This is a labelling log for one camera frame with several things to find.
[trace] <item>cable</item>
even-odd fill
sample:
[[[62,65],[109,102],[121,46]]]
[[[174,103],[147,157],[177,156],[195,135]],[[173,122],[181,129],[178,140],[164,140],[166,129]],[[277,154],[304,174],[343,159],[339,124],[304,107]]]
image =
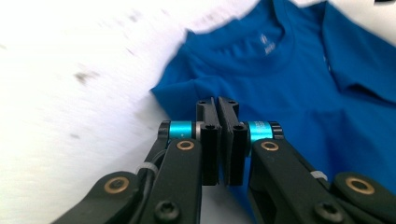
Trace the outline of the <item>cable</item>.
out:
[[[158,167],[161,167],[165,153],[166,149],[161,150],[152,158],[150,162],[143,162],[140,166],[138,166],[137,175],[142,181],[144,181],[144,185],[142,186],[143,197],[140,201],[140,204],[134,211],[134,215],[131,218],[129,224],[137,224],[140,220],[140,217],[142,216],[142,211],[146,206],[152,187],[154,185],[154,179],[157,176]]]

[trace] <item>shirt neckline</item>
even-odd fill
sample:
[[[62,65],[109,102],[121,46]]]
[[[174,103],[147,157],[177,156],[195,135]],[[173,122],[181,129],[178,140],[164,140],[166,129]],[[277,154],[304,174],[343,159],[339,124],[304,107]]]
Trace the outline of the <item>shirt neckline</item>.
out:
[[[265,69],[265,72],[274,72],[275,70],[283,69],[290,62],[294,53],[294,32],[290,24],[285,2],[287,1],[261,0],[246,17],[241,20],[230,21],[218,30],[206,34],[195,34],[189,31],[186,44],[183,47],[192,51],[195,56],[209,66],[219,69],[226,74],[245,75],[248,73],[250,76],[254,76],[262,75],[263,69]],[[274,16],[268,18],[268,16],[274,13],[277,23],[279,23],[279,29],[282,29],[282,35],[276,43],[276,48],[269,55],[240,59],[221,55],[214,51],[214,49],[232,44],[248,33],[254,32],[260,26],[265,26],[268,19],[275,19]]]

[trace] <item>blue ring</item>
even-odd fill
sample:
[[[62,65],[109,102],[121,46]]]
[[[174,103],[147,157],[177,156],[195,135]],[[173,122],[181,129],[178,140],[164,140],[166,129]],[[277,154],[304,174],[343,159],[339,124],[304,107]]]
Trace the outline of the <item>blue ring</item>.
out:
[[[169,127],[169,138],[191,138],[191,121],[171,121]]]

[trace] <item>t-shirt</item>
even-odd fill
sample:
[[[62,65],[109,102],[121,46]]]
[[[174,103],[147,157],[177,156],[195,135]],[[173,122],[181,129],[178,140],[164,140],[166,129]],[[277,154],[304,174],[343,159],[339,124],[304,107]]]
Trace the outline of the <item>t-shirt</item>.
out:
[[[189,31],[152,92],[173,120],[232,98],[241,121],[279,122],[330,180],[352,171],[396,193],[396,48],[331,3],[261,0],[241,20]]]

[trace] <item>white table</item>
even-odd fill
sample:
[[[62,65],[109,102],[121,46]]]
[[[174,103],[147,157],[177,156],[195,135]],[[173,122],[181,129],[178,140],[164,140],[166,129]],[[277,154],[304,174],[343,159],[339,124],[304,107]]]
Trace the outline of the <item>white table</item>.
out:
[[[134,172],[167,119],[149,89],[186,28],[210,30],[256,2],[2,2],[0,223],[49,223],[103,175]],[[395,5],[335,2],[396,46]],[[201,221],[251,222],[223,186],[204,187]]]

